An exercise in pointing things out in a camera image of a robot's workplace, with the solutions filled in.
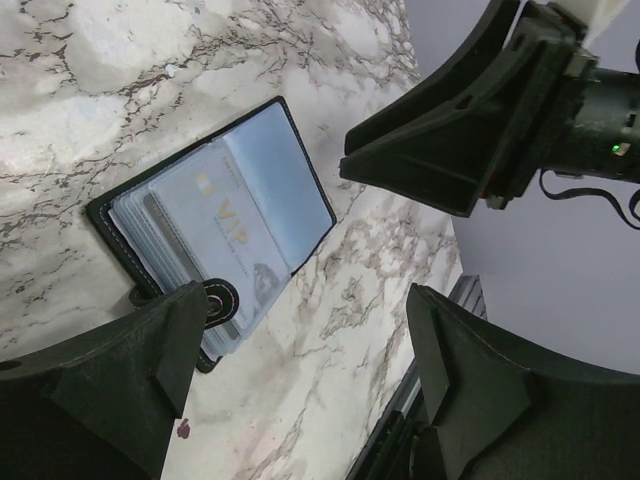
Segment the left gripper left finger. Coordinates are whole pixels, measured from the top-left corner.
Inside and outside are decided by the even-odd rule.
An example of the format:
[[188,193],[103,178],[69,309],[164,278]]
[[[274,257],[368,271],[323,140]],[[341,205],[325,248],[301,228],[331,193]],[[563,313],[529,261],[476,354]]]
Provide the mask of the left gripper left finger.
[[195,282],[1,363],[4,479],[158,479],[205,326]]

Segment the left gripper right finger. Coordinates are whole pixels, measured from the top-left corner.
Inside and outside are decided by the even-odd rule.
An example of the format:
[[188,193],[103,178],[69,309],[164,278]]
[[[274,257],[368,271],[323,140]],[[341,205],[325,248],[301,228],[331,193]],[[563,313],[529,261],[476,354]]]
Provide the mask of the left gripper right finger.
[[432,288],[406,301],[432,479],[635,479],[639,378],[555,353]]

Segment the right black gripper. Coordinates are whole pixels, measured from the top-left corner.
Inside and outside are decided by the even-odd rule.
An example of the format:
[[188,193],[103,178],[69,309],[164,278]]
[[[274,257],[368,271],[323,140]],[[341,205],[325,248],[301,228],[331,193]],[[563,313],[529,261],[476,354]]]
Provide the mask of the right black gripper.
[[[600,68],[587,49],[627,5],[490,2],[441,67],[346,134],[341,178],[460,217],[481,195],[504,209],[535,173],[637,184],[639,75]],[[558,71],[552,17],[576,48],[530,128]],[[529,128],[522,158],[495,174]]]

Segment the black leather card holder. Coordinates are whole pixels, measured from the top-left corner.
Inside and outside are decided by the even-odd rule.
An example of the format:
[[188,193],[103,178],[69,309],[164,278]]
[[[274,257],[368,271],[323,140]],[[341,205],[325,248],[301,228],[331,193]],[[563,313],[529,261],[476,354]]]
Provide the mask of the black leather card holder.
[[247,340],[336,225],[286,100],[273,97],[91,200],[134,304],[201,283],[197,369]]

